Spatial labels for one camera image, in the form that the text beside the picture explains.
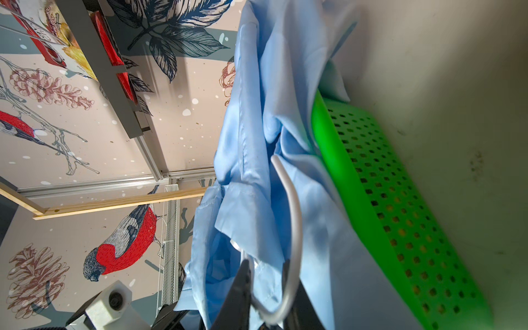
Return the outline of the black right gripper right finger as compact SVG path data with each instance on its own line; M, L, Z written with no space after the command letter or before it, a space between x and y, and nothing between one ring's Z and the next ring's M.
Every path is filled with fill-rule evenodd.
M283 321L283 328L285 330L325 330L302 282L298 285L290 312Z

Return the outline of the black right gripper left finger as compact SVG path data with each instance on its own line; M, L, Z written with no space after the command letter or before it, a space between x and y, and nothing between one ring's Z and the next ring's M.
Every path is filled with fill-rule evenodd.
M248 330L252 304L252 271L250 261L242 261L235 280L211 330Z

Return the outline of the light blue long-sleeve shirt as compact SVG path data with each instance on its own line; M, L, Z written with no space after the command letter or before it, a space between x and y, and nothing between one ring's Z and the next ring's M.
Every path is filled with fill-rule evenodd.
M419 321L364 247L320 158L312 129L318 88L348 101L331 59L357 22L354 1L247 1L235 82L214 157L216 182L195 212L191 259L177 309L210 329L244 258L253 295L273 312L292 250L290 207L277 157L302 212L299 278L326 329L419 329Z

